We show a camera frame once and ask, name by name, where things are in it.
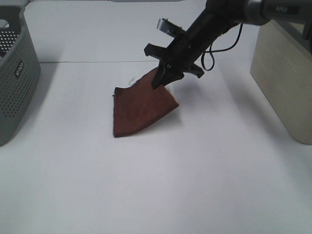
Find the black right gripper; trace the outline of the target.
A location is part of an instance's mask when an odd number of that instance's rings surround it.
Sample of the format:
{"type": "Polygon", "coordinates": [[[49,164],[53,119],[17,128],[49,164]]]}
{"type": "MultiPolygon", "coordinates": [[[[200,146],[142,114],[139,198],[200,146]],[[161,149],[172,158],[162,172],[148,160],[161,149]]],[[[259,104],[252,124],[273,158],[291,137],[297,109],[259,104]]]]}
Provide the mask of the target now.
{"type": "Polygon", "coordinates": [[[184,73],[191,73],[198,78],[204,75],[202,68],[195,65],[195,60],[199,56],[198,50],[192,47],[187,33],[174,38],[166,48],[149,43],[144,48],[144,53],[159,60],[151,83],[153,89],[183,79],[184,73]]]}

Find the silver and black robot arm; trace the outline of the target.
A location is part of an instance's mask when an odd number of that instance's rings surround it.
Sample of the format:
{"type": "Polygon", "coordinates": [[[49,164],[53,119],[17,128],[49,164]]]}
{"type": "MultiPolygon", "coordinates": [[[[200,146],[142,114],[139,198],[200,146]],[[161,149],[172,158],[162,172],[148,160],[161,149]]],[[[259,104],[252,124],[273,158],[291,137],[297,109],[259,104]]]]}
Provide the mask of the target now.
{"type": "Polygon", "coordinates": [[[195,65],[195,61],[204,60],[206,53],[215,53],[212,44],[218,37],[237,25],[261,26],[271,20],[303,24],[303,39],[312,40],[310,0],[208,0],[187,30],[159,19],[158,30],[173,37],[173,41],[166,48],[148,44],[144,49],[145,55],[159,60],[152,87],[183,79],[185,73],[202,77],[207,68],[195,65]]]}

